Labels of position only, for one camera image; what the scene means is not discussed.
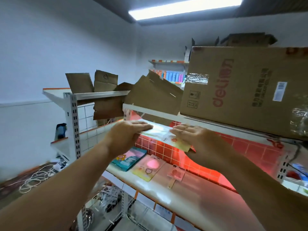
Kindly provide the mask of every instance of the forearm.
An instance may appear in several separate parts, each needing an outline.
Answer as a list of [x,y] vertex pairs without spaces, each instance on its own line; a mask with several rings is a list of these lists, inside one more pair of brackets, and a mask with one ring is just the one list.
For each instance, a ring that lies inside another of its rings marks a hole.
[[112,160],[107,149],[99,144],[69,167],[2,209],[1,229],[68,230]]
[[282,186],[247,158],[234,153],[229,166],[221,167],[220,172],[267,231],[302,230],[306,227],[308,200]]

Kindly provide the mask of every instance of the ceiling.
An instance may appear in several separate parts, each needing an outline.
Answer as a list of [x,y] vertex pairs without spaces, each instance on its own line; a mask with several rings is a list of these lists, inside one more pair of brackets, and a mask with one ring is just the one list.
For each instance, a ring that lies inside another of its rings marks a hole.
[[[129,23],[135,20],[129,10],[158,6],[183,0],[94,0]],[[198,20],[249,17],[289,12],[308,11],[308,0],[243,0],[240,7],[229,7],[164,16],[138,21],[140,25],[179,23]]]

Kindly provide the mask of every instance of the plastic bag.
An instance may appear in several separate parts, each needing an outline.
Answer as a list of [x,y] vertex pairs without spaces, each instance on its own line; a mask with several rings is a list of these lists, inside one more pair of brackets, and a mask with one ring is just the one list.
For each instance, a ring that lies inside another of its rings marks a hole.
[[184,152],[187,152],[190,149],[190,145],[187,142],[179,139],[174,134],[169,132],[172,129],[171,127],[167,127],[167,126],[157,124],[154,122],[149,122],[143,119],[141,119],[141,121],[145,121],[151,124],[153,128],[148,131],[142,131],[140,134],[156,139],[156,140],[159,140],[159,141],[162,141],[166,144],[169,144],[173,147],[183,150]]

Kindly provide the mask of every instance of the ceiling light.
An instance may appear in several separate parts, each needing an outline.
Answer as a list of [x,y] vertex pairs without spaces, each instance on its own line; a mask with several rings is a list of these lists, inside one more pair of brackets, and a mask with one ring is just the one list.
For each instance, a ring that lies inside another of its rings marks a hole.
[[189,13],[201,10],[239,6],[241,5],[241,3],[242,0],[187,0],[167,5],[130,10],[128,13],[135,20],[142,20],[142,19]]

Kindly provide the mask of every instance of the hand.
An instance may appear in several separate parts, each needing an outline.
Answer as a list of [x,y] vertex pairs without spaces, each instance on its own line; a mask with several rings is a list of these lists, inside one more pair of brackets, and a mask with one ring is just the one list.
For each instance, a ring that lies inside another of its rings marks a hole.
[[180,124],[170,132],[195,148],[196,152],[190,149],[187,156],[201,166],[221,171],[237,155],[230,144],[206,128]]
[[114,159],[134,146],[141,131],[152,128],[152,125],[144,121],[121,121],[110,129],[99,144],[107,147],[110,157]]

